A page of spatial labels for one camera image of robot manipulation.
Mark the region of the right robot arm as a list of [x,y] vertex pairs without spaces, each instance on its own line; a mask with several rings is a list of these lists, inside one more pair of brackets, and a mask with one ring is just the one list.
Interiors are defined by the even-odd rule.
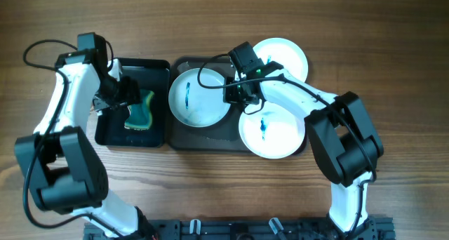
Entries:
[[283,65],[264,63],[244,42],[228,52],[238,74],[227,79],[224,99],[246,105],[257,100],[302,117],[315,162],[331,183],[328,213],[346,239],[354,239],[368,219],[366,191],[377,179],[384,148],[360,97],[320,91],[296,79]]

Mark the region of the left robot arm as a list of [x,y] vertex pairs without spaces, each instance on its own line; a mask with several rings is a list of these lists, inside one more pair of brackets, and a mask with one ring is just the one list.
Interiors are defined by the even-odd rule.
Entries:
[[119,61],[104,37],[80,34],[73,49],[50,68],[56,83],[41,122],[33,134],[15,142],[25,178],[25,215],[42,229],[83,218],[110,239],[156,239],[142,211],[109,189],[106,168],[86,136],[95,100],[112,109],[139,103],[138,83],[120,76]]

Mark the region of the green yellow sponge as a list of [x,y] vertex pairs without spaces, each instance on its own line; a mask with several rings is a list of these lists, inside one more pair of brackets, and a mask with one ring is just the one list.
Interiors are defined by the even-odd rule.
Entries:
[[141,103],[129,105],[129,117],[124,122],[124,128],[137,131],[149,130],[152,126],[151,103],[154,97],[153,91],[142,89],[140,91]]

